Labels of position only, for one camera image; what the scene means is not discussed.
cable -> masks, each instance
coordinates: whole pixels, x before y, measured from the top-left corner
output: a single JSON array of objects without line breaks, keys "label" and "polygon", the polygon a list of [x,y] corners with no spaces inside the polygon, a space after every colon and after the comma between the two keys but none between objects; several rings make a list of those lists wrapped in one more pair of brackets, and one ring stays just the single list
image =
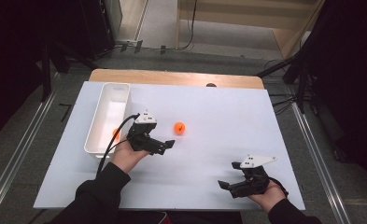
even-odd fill
[{"label": "cable", "polygon": [[284,100],[284,101],[280,101],[280,102],[273,103],[273,107],[275,107],[276,105],[282,105],[282,104],[284,104],[284,103],[286,103],[286,102],[292,102],[292,101],[294,101],[294,100],[295,100],[295,98],[294,98],[294,97],[290,97],[288,100]]},{"label": "cable", "polygon": [[180,48],[180,49],[177,49],[177,50],[184,50],[186,49],[192,42],[192,38],[194,37],[194,21],[195,21],[195,12],[197,11],[197,0],[195,0],[195,3],[194,3],[194,10],[192,11],[192,20],[191,20],[191,38],[190,38],[190,41],[189,43],[183,47],[183,48]]},{"label": "cable", "polygon": [[114,145],[113,147],[110,148],[110,151],[113,150],[113,148],[115,148],[116,146],[118,146],[119,144],[128,141],[128,139],[122,140],[120,142],[118,142],[116,145]]},{"label": "cable", "polygon": [[268,64],[268,63],[275,62],[275,61],[280,61],[281,63],[284,63],[284,64],[285,64],[285,66],[288,66],[288,65],[289,65],[289,63],[286,63],[286,61],[285,61],[285,60],[273,59],[273,60],[268,61],[268,62],[264,65],[264,69],[263,69],[263,71],[265,71],[265,70],[266,70],[266,68],[267,68],[267,64]]},{"label": "cable", "polygon": [[131,115],[130,117],[128,117],[127,119],[125,119],[122,124],[119,126],[119,128],[117,129],[117,131],[114,133],[112,139],[110,140],[110,143],[105,151],[105,154],[104,154],[104,157],[101,159],[101,162],[99,162],[99,166],[98,166],[98,171],[96,172],[96,176],[98,176],[99,174],[101,174],[101,171],[102,171],[102,168],[104,167],[104,163],[105,163],[105,160],[106,160],[106,156],[107,154],[117,145],[115,146],[111,146],[113,145],[113,142],[114,142],[114,139],[116,139],[117,137],[117,134],[119,134],[119,132],[121,131],[121,128],[124,126],[124,124],[126,122],[128,122],[128,120],[130,119],[137,119],[139,117],[139,114],[137,115]]},{"label": "cable", "polygon": [[282,93],[282,94],[268,94],[268,96],[293,96],[293,94],[286,94],[286,93]]},{"label": "cable", "polygon": [[38,212],[29,222],[28,224],[32,224],[35,222],[35,220],[40,217],[44,212],[46,212],[47,209],[41,209],[40,212]]},{"label": "cable", "polygon": [[282,108],[280,108],[280,109],[278,109],[276,112],[275,112],[275,114],[276,115],[280,115],[280,114],[282,114],[285,110],[287,110],[288,108],[289,108],[289,106],[291,106],[293,104],[293,102],[289,102],[289,104],[288,105],[285,105],[284,107],[282,107]]},{"label": "cable", "polygon": [[187,13],[187,28],[189,29],[189,33],[191,34],[190,28],[190,20],[189,20],[189,2],[186,2],[186,13]]},{"label": "cable", "polygon": [[289,193],[288,193],[288,191],[283,187],[283,185],[282,185],[282,183],[281,183],[281,182],[279,182],[277,179],[272,178],[272,177],[270,177],[270,176],[268,176],[268,179],[270,179],[270,180],[272,180],[274,183],[276,183],[276,184],[277,184],[277,185],[282,189],[283,193],[285,194],[285,197],[287,197],[287,198],[288,198]]}]

black jacket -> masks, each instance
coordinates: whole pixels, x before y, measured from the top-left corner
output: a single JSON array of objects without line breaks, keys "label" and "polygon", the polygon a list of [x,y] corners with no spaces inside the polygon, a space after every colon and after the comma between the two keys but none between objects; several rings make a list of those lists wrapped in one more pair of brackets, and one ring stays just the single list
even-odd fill
[{"label": "black jacket", "polygon": [[[110,162],[96,179],[87,180],[78,187],[76,199],[55,217],[51,224],[120,223],[120,192],[130,180],[127,174]],[[321,223],[316,217],[306,217],[287,199],[276,204],[268,217],[273,224]]]}]

black stand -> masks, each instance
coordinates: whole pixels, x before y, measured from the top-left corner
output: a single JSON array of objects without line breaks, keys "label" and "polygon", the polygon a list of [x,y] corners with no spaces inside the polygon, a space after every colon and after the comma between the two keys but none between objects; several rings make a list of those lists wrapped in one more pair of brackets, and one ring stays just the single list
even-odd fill
[{"label": "black stand", "polygon": [[335,7],[329,7],[329,1],[326,1],[323,8],[319,13],[318,20],[314,25],[314,29],[311,32],[311,35],[307,38],[301,49],[292,57],[288,58],[286,61],[282,63],[278,63],[260,73],[258,73],[257,77],[266,77],[273,72],[284,68],[289,65],[288,71],[283,76],[283,81],[286,84],[292,84],[297,77],[300,78],[299,89],[296,94],[296,102],[300,111],[304,114],[303,110],[303,99],[305,94],[306,81],[309,76],[308,69],[308,57],[310,56],[311,48],[313,47],[313,43],[315,42],[317,36],[325,26],[326,22],[332,16]]},{"label": "black stand", "polygon": [[41,102],[45,102],[51,93],[51,75],[49,68],[49,60],[52,60],[58,72],[67,73],[69,71],[69,62],[65,59],[64,55],[69,55],[75,58],[79,62],[83,63],[91,70],[97,69],[98,66],[91,63],[82,55],[78,54],[69,47],[51,40],[47,40],[45,46],[42,49],[42,74],[43,74],[43,96]]}]

orange ball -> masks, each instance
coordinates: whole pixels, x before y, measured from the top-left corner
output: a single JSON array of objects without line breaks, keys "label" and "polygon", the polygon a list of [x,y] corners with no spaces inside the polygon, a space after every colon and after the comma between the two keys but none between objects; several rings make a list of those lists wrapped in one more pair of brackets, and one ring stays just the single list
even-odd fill
[{"label": "orange ball", "polygon": [[186,129],[186,126],[183,122],[177,122],[174,126],[174,131],[177,134],[183,134]]},{"label": "orange ball", "polygon": [[[117,131],[117,129],[113,130],[113,136],[114,136],[114,134],[116,134],[116,131]],[[117,136],[116,136],[116,138],[114,139],[114,141],[117,141],[117,140],[119,140],[119,139],[120,139],[120,133],[118,133],[118,134],[117,134]]]}]

hand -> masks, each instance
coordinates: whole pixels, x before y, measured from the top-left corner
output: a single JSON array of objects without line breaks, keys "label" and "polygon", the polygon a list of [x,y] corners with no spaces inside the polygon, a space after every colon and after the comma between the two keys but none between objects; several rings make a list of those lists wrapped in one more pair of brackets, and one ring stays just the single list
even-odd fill
[{"label": "hand", "polygon": [[125,174],[128,174],[147,155],[148,152],[145,150],[134,151],[130,143],[126,141],[126,136],[124,136],[121,143],[117,145],[111,162],[117,165]]},{"label": "hand", "polygon": [[277,203],[286,199],[286,196],[282,189],[274,181],[270,180],[267,190],[263,194],[253,194],[248,196],[248,198],[258,203],[268,214]]}]

